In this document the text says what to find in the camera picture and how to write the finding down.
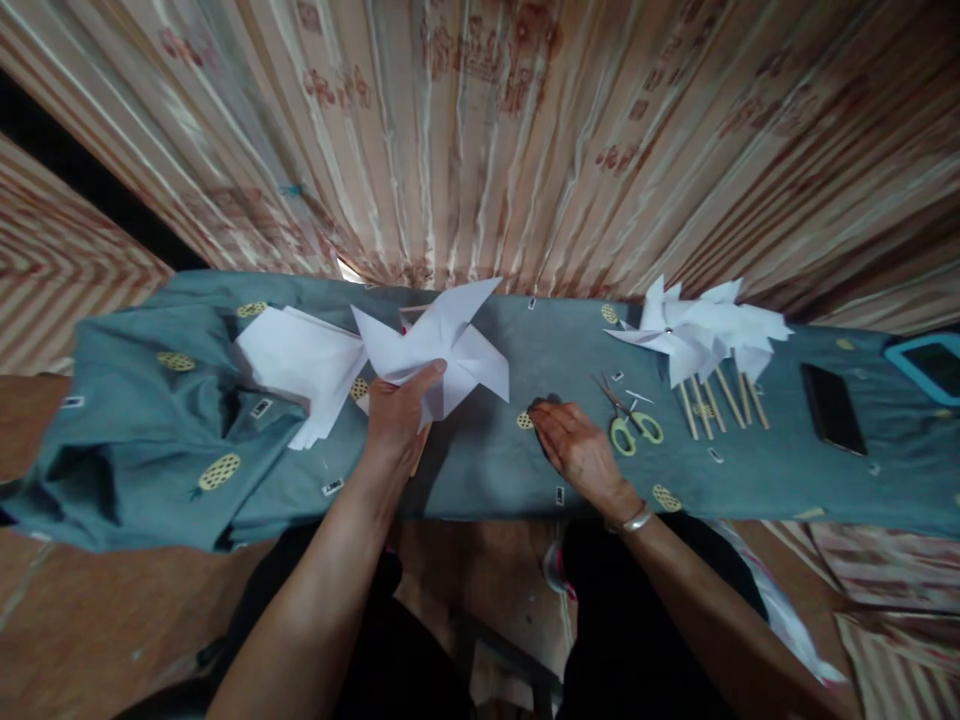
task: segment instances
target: black pants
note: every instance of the black pants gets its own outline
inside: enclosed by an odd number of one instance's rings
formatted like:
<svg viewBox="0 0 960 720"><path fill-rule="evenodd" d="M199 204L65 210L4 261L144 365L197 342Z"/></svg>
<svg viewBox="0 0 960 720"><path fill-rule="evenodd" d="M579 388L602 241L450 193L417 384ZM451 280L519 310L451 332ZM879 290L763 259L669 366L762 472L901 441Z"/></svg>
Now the black pants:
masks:
<svg viewBox="0 0 960 720"><path fill-rule="evenodd" d="M726 540L689 515L661 518L767 619L750 570ZM214 690L316 528L309 525L284 533L254 570L211 671ZM616 535L598 521L571 523L563 559L579 611L577 641L564 673L561 718L734 717ZM336 716L472 717L467 681L430 631L393 598L401 575L400 560L385 553Z"/></svg>

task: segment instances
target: fabric drape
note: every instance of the fabric drape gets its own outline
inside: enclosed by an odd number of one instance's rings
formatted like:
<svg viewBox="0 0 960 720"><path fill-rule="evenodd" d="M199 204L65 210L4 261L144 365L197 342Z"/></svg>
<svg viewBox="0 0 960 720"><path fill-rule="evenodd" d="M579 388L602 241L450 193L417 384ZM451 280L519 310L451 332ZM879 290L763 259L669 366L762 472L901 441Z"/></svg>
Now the fabric drape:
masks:
<svg viewBox="0 0 960 720"><path fill-rule="evenodd" d="M78 320L137 305L170 274L0 135L0 374L66 369Z"/></svg>
<svg viewBox="0 0 960 720"><path fill-rule="evenodd" d="M947 0L0 0L0 62L214 267L960 318Z"/></svg>

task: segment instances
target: scissors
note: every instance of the scissors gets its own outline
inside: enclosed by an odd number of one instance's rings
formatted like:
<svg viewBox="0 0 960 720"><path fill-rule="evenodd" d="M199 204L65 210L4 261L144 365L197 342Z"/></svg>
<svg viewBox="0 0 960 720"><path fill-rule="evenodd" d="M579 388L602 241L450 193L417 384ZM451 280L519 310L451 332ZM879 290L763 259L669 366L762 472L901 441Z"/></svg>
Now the scissors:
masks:
<svg viewBox="0 0 960 720"><path fill-rule="evenodd" d="M613 446L620 452L620 454L629 457L637 452L637 441L630 432L630 425L628 424L628 421L632 422L637 430L640 431L640 435L645 437L654 445L659 445L662 443L663 430L660 429L660 424L649 415L645 415L644 413L640 412L630 412L627 407L620 402L619 398L617 398L617 396L610 391L610 386L607 384L606 375L601 373L600 377L603 379L603 382L597 380L597 384L600 385L600 389L603 390L604 394L610 399L610 402L613 403L613 407L617 413L616 417L613 419L613 422L610 423L610 442L613 443ZM626 420L620 417L620 411L623 411L623 414L627 418ZM619 442L621 435L626 442L626 447L621 445Z"/></svg>

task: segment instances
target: person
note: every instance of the person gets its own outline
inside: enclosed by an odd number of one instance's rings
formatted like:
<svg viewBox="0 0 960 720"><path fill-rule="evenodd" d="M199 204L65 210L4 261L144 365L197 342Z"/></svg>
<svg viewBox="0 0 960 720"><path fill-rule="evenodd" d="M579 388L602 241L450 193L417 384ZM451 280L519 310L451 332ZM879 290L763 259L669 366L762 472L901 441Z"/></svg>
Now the person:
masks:
<svg viewBox="0 0 960 720"><path fill-rule="evenodd" d="M384 552L423 442L421 399L445 368L371 384L361 460L322 523L288 531L254 572L208 717L475 715L453 662L392 597L401 568ZM603 519L571 523L559 554L578 598L560 718L845 717L770 630L725 540L684 513L654 515L576 404L540 402L530 417L550 464Z"/></svg>

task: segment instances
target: blue tablet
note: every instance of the blue tablet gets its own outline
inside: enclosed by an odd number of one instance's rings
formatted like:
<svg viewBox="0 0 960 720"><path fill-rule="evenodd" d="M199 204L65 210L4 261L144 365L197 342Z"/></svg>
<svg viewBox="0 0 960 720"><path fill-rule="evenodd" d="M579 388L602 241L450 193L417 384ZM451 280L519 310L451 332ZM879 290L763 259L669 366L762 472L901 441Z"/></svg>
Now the blue tablet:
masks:
<svg viewBox="0 0 960 720"><path fill-rule="evenodd" d="M927 335L891 345L883 354L935 401L960 407L960 335Z"/></svg>

